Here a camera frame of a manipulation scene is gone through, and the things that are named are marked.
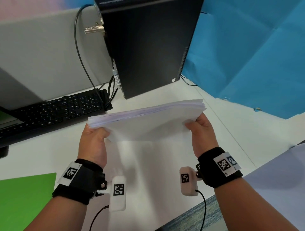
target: stack of paper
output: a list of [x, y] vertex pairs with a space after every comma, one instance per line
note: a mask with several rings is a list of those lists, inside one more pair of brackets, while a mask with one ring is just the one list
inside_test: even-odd
[[104, 127], [111, 141], [156, 141], [188, 132], [184, 123], [205, 110], [201, 100], [184, 100], [127, 112], [89, 117], [91, 128]]

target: person's left hand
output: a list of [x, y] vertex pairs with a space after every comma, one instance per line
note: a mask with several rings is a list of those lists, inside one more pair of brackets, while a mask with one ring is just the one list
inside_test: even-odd
[[107, 152], [104, 139], [110, 135], [104, 128], [92, 129], [86, 124], [78, 147], [78, 159], [91, 161], [104, 168], [107, 164]]

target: wristband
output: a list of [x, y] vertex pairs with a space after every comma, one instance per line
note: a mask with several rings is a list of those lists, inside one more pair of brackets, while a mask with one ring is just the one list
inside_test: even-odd
[[88, 205], [103, 182], [105, 174], [99, 165], [77, 159], [64, 171], [52, 197], [62, 196]]
[[204, 183], [217, 188], [242, 177], [240, 166], [234, 158], [222, 148], [216, 147], [203, 153], [196, 168]]

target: white table surface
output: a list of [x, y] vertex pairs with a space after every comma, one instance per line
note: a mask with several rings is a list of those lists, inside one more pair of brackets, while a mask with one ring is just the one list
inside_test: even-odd
[[[223, 106], [223, 101], [219, 103], [201, 89], [188, 86], [182, 80], [128, 100], [119, 90], [113, 100], [113, 109], [108, 113], [202, 98], [207, 107], [205, 114], [214, 127], [219, 145], [234, 156], [244, 175], [302, 139], [299, 135], [289, 136], [291, 128], [286, 121], [277, 120], [270, 124], [273, 120], [269, 119], [268, 114], [251, 114], [248, 108], [232, 106], [229, 102]], [[67, 165], [77, 157], [84, 126], [85, 122], [79, 123], [10, 145], [8, 156], [0, 160], [0, 180], [52, 172], [57, 173], [58, 180]], [[262, 137], [257, 127], [264, 127], [268, 133]], [[278, 134], [279, 127], [284, 127], [283, 131], [287, 134]], [[297, 134], [303, 135], [301, 130], [297, 130]], [[111, 180], [113, 176], [121, 174], [127, 177], [126, 210], [114, 213], [103, 211], [94, 222], [92, 231], [153, 231], [202, 202], [201, 197], [186, 197], [180, 192], [179, 169], [183, 166], [195, 168], [197, 164], [190, 134], [186, 140], [170, 142], [106, 141], [106, 149], [106, 179]], [[198, 182], [198, 188], [206, 198], [214, 194], [213, 189], [203, 182]], [[107, 195], [94, 198], [88, 206], [82, 230], [89, 230], [97, 211], [108, 204]]]

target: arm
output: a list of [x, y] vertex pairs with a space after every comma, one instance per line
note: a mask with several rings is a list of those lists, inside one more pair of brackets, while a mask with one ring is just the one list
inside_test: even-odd
[[[78, 159], [91, 161], [104, 168], [107, 153], [104, 138], [109, 133], [103, 128], [90, 129], [86, 124], [78, 148]], [[80, 231], [87, 206], [65, 197], [52, 198], [24, 231]]]
[[[195, 122], [185, 126], [192, 131], [192, 145], [197, 158], [218, 147], [213, 127], [203, 113]], [[217, 187], [215, 194], [229, 231], [297, 231], [243, 178]]]

